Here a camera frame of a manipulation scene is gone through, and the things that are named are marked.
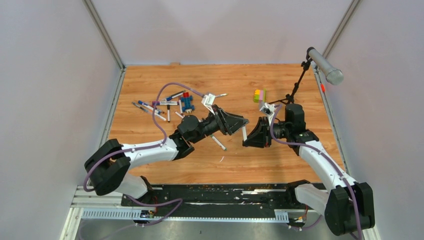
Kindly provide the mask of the orange capped pen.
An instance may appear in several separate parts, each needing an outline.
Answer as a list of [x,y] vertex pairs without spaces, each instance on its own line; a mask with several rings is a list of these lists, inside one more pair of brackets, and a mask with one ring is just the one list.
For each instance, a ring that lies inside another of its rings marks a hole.
[[160,114],[158,114],[158,113],[156,113],[156,112],[152,112],[151,114],[152,114],[153,116],[155,116],[155,117],[157,117],[157,118],[161,119],[161,120],[162,120],[162,121],[164,121],[164,122],[167,122],[167,121],[168,121],[168,119],[167,119],[167,118],[165,118],[165,117],[161,116]]

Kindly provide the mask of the black microphone stand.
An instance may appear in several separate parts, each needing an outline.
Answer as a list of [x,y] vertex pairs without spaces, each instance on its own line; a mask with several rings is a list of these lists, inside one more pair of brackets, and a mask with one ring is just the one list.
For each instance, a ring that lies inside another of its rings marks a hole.
[[295,102],[295,94],[297,93],[297,91],[300,87],[300,83],[301,83],[305,73],[309,70],[311,62],[312,62],[312,59],[309,56],[307,56],[306,60],[301,63],[302,73],[301,73],[298,81],[294,83],[294,86],[293,86],[291,93],[286,94],[285,98],[278,99],[278,100],[275,100],[275,101],[271,101],[271,102],[269,102],[269,104],[281,103],[281,104],[284,104],[284,105],[288,105],[288,104],[294,103]]

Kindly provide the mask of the colourful block stack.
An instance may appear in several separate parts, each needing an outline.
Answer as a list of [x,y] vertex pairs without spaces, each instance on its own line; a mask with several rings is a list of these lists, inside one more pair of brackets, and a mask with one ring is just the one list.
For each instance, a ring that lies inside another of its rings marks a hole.
[[266,101],[266,90],[265,89],[256,89],[253,95],[253,102],[265,102]]

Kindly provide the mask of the black capped pen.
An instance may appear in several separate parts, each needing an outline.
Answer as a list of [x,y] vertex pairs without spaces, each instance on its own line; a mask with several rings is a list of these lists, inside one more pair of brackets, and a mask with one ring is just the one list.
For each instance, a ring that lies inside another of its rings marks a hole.
[[171,122],[171,106],[167,105],[167,122],[170,123]]

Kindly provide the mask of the green capped white pen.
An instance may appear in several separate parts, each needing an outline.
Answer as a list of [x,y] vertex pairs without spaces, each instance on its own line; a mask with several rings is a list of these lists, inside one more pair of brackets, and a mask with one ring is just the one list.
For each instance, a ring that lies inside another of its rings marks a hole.
[[225,97],[227,95],[228,93],[222,93],[222,94],[215,95],[215,98]]

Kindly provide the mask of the blue capped pen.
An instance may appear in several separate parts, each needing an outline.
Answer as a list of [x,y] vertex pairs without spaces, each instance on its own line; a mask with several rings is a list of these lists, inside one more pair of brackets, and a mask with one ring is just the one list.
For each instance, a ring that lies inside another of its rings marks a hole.
[[157,109],[157,108],[154,108],[151,105],[149,105],[146,102],[143,102],[141,100],[138,101],[138,104],[141,105],[141,106],[143,106],[144,108],[147,108],[147,109],[151,110],[152,112],[155,112],[155,114],[157,114],[157,115],[165,114],[164,111],[162,111],[160,109]]
[[176,93],[174,93],[174,94],[172,94],[170,96],[167,96],[167,97],[163,98],[162,101],[167,101],[167,102],[168,101],[171,101],[172,99],[175,99],[175,98],[183,95],[185,92],[186,92],[186,90],[182,90],[182,91],[176,92]]

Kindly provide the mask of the blue capped pen left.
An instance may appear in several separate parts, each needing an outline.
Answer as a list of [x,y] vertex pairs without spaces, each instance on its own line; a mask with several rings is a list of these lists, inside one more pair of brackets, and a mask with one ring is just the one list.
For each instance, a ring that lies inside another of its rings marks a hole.
[[138,104],[141,105],[141,106],[143,106],[144,108],[147,108],[147,109],[151,110],[152,112],[155,112],[155,114],[157,114],[157,115],[165,114],[164,111],[162,111],[160,109],[157,109],[157,108],[154,108],[151,105],[149,105],[146,102],[143,102],[141,100],[138,101]]

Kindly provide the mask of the grey pen far left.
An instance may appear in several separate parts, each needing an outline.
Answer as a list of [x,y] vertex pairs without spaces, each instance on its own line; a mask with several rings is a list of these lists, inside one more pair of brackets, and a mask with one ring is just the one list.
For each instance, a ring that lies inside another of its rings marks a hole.
[[147,114],[151,114],[151,112],[147,109],[145,109],[144,107],[142,107],[141,105],[139,105],[138,103],[132,102],[132,104],[137,107],[138,109],[142,110],[143,112],[147,113]]

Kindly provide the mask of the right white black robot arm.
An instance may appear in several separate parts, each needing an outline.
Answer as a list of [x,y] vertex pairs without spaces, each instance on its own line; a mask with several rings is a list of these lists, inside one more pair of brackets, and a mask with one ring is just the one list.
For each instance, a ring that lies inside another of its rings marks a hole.
[[356,240],[364,238],[363,230],[375,226],[374,194],[367,182],[358,182],[331,158],[319,138],[306,128],[305,112],[300,104],[284,107],[285,119],[276,122],[281,105],[259,102],[264,113],[250,134],[244,134],[243,146],[267,148],[272,141],[287,145],[308,163],[319,177],[325,191],[306,180],[292,182],[285,195],[292,209],[301,205],[321,215],[336,235],[350,234]]

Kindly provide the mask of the white pen by blocks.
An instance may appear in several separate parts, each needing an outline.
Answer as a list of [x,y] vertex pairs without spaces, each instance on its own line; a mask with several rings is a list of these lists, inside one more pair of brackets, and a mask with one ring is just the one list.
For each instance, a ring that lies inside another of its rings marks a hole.
[[178,105],[179,105],[179,113],[181,114],[181,115],[183,115],[184,114],[184,108],[183,108],[183,105],[182,105],[182,101],[181,101],[181,99],[178,99]]

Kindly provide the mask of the red capped short pen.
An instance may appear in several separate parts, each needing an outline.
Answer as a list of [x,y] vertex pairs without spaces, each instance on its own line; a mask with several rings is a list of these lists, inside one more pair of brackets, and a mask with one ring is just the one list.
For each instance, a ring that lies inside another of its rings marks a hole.
[[184,116],[181,114],[181,113],[179,113],[179,112],[177,112],[177,111],[175,111],[174,112],[178,117],[180,117],[181,119],[183,119],[184,118]]

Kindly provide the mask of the blue capped pen upper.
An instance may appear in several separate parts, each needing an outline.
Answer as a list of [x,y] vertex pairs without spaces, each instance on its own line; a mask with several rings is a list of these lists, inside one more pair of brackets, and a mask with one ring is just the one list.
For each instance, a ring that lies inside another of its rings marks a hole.
[[167,102],[168,101],[171,101],[172,99],[175,99],[175,98],[183,95],[185,92],[186,92],[186,90],[182,90],[182,91],[176,92],[176,93],[174,93],[174,94],[172,94],[170,96],[167,96],[167,97],[163,98],[162,101],[167,101]]

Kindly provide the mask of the silver microphone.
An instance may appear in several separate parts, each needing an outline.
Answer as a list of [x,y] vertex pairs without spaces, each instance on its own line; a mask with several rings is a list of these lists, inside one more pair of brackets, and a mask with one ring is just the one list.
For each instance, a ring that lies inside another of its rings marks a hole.
[[315,64],[324,74],[327,82],[331,85],[337,86],[343,82],[344,75],[342,71],[330,64],[330,62],[314,47],[309,47],[306,50],[306,58],[312,59],[315,62]]

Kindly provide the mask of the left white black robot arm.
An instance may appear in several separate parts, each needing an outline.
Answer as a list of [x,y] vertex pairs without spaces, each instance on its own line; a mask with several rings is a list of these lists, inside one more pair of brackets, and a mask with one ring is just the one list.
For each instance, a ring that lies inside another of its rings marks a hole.
[[215,132],[233,135],[249,123],[247,118],[224,111],[216,104],[206,118],[194,115],[182,118],[175,132],[163,140],[121,144],[117,139],[107,140],[85,163],[93,188],[98,196],[112,192],[134,198],[140,206],[149,206],[153,201],[150,183],[144,176],[134,176],[129,170],[161,161],[175,161],[191,154],[197,143]]

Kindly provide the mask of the white pen body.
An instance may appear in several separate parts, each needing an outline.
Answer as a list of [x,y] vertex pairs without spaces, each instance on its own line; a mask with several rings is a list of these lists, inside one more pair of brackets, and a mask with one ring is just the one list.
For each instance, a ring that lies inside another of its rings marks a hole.
[[213,140],[214,140],[214,142],[216,143],[216,144],[218,144],[224,151],[226,151],[227,150],[227,148],[214,136],[214,135],[211,135],[210,136]]

